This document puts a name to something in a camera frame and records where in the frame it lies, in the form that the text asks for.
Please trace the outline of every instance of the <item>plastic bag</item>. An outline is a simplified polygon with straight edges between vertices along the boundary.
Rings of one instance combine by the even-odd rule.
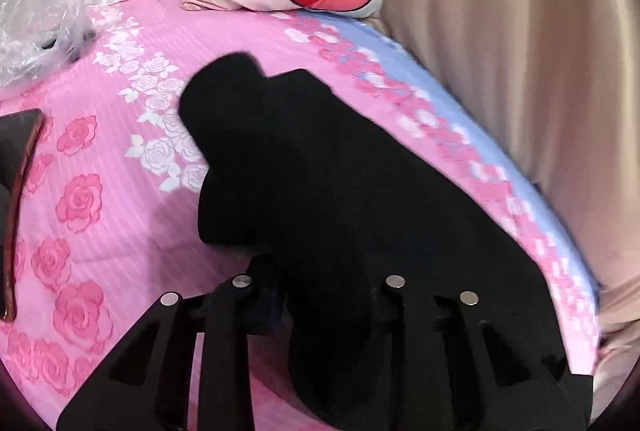
[[[75,62],[94,37],[84,0],[6,0],[0,5],[0,99]]]

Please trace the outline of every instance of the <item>black fabric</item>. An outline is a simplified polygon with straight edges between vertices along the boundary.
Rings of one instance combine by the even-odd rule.
[[[548,287],[530,257],[468,195],[313,75],[267,79],[249,56],[225,56],[194,76],[179,113],[211,166],[200,235],[223,243],[233,226],[238,243],[267,243],[281,259],[292,347],[316,356],[302,375],[323,385],[324,419],[345,404],[335,393],[357,386],[354,407],[378,395],[385,345],[372,339],[391,274],[439,303],[476,292],[489,324],[510,329],[556,379],[567,374]],[[584,382],[563,384],[588,415]]]

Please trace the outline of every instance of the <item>smartphone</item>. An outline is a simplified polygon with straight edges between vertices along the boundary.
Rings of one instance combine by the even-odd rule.
[[[44,124],[40,110],[0,117],[0,319],[15,319],[14,256],[22,185]]]

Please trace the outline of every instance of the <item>bed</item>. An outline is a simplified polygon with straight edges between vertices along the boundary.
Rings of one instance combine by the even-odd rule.
[[[18,317],[0,323],[0,393],[12,401],[1,418],[13,429],[53,429],[101,358],[164,292],[206,293],[246,267],[246,252],[197,237],[207,167],[175,111],[190,76],[235,51],[252,53],[268,74],[312,71],[468,193],[540,266],[570,368],[593,373],[597,284],[570,236],[518,167],[398,43],[329,14],[192,13],[179,0],[123,0],[90,14],[98,30],[91,52],[0,104],[2,115],[34,107],[47,114],[21,205]],[[252,345],[257,429],[327,429],[295,400],[281,338]],[[634,376],[593,429],[625,418]]]

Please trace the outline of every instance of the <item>metal screw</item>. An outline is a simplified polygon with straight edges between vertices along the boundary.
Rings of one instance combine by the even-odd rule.
[[[251,285],[251,278],[245,274],[241,274],[234,278],[233,284],[236,288],[247,288]]]
[[[164,306],[173,306],[178,302],[180,297],[175,292],[167,292],[166,294],[162,294],[160,298],[160,302]]]
[[[465,290],[462,294],[460,294],[460,301],[468,306],[477,305],[479,300],[480,298],[475,292]]]
[[[388,284],[388,286],[390,286],[391,288],[402,288],[406,284],[406,281],[402,276],[391,275],[386,278],[386,284]]]

